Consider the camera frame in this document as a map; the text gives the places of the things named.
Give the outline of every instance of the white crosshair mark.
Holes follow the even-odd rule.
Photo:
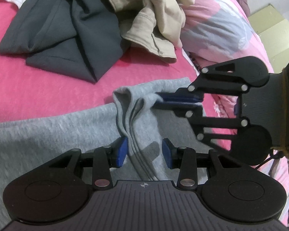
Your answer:
[[[147,186],[150,186],[150,185],[148,183],[143,182],[143,183],[140,184],[140,186],[147,187]]]

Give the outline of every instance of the ribbed gray gripper base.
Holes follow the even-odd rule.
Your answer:
[[[207,210],[193,192],[171,181],[118,181],[95,192],[76,215],[62,222],[31,226],[11,222],[4,231],[286,231],[277,220],[236,224]]]

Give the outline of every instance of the folded gray cloth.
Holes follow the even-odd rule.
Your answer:
[[[189,85],[188,79],[158,80],[114,92],[114,103],[62,116],[0,123],[0,229],[10,218],[2,193],[13,179],[72,148],[82,152],[109,145],[120,136],[129,139],[129,155],[120,169],[111,169],[117,180],[174,180],[178,170],[167,168],[161,141],[168,137],[176,146],[208,152],[199,143],[186,119],[171,111],[151,109],[160,97]],[[206,178],[199,169],[199,183]]]

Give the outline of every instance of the silver screw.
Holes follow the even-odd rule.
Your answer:
[[[242,120],[242,122],[241,122],[242,127],[246,127],[247,124],[248,124],[248,121],[247,121],[247,120],[245,120],[245,119]]]
[[[192,115],[193,115],[193,112],[191,110],[188,110],[185,114],[185,117],[190,118],[190,117],[192,117]]]
[[[94,184],[98,187],[107,187],[110,184],[110,181],[106,179],[99,179],[96,180]]]
[[[241,86],[241,89],[242,89],[242,91],[246,91],[246,90],[248,90],[248,87],[247,87],[246,84],[243,84],[243,85]]]
[[[183,179],[180,181],[180,184],[185,187],[192,187],[195,185],[195,181],[192,179]]]
[[[188,86],[187,90],[188,90],[189,92],[193,92],[193,91],[195,90],[195,86],[190,85],[190,86]]]
[[[208,71],[209,71],[208,68],[203,68],[203,69],[201,70],[201,72],[204,73],[204,74],[205,74],[205,73],[208,73]]]
[[[198,140],[198,141],[201,141],[203,138],[204,138],[204,134],[199,133],[199,134],[197,135],[197,140]]]

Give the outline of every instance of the beige garment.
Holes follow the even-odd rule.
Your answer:
[[[195,0],[108,1],[116,13],[140,10],[134,17],[119,19],[123,38],[160,56],[167,63],[176,62],[174,46],[182,47],[180,33],[185,24],[185,14],[178,2],[189,6]]]

